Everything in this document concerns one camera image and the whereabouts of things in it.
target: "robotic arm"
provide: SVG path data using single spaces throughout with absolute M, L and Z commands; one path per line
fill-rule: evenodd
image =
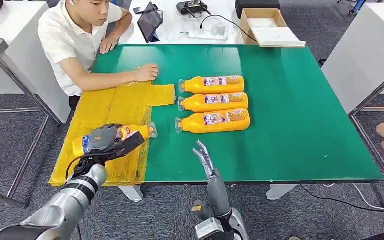
M 69 240 L 76 225 L 107 179 L 105 163 L 124 157 L 145 142 L 139 131 L 123 136 L 121 125 L 108 124 L 84 136 L 84 155 L 67 182 L 45 206 L 18 225 L 0 230 L 0 240 Z M 192 211 L 202 221 L 195 226 L 200 240 L 249 240 L 244 220 L 230 207 L 225 182 L 199 140 L 199 157 L 207 176 L 207 201 L 195 201 Z
M 120 138 L 119 127 L 109 124 L 95 129 L 83 146 L 87 154 L 80 158 L 62 189 L 19 225 L 0 230 L 0 240 L 71 239 L 76 225 L 107 179 L 105 162 L 124 157 L 145 142 L 138 131 Z
M 204 167 L 207 178 L 207 200 L 196 200 L 192 212 L 203 222 L 195 226 L 199 240 L 249 240 L 241 213 L 229 205 L 229 197 L 222 175 L 214 168 L 207 147 L 196 141 L 193 148 Z

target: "man's arm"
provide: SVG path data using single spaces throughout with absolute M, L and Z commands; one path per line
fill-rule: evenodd
M 108 34 L 108 36 L 104 38 L 100 43 L 99 52 L 101 54 L 106 54 L 116 47 L 119 38 L 132 23 L 132 19 L 132 14 L 128 10 L 121 8 L 120 20 L 116 22 L 114 30 L 110 34 Z
M 134 71 L 119 73 L 87 72 L 76 57 L 66 58 L 59 64 L 83 92 L 115 88 L 131 82 L 153 81 L 158 75 L 156 64 L 145 64 Z

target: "open box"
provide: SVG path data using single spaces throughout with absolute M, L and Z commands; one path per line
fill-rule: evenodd
M 244 8 L 240 19 L 240 28 L 256 39 L 254 41 L 241 32 L 245 44 L 258 44 L 262 48 L 303 48 L 300 41 L 277 8 Z

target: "green table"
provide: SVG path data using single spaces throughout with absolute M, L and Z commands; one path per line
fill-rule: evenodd
M 158 138 L 150 142 L 146 184 L 206 181 L 192 153 L 201 140 L 231 183 L 368 183 L 383 177 L 306 48 L 256 45 L 119 45 L 96 58 L 93 71 L 129 71 L 157 63 L 154 84 L 195 76 L 242 75 L 251 126 L 244 131 L 177 134 L 177 105 L 153 107 Z M 179 93 L 189 97 L 189 93 Z

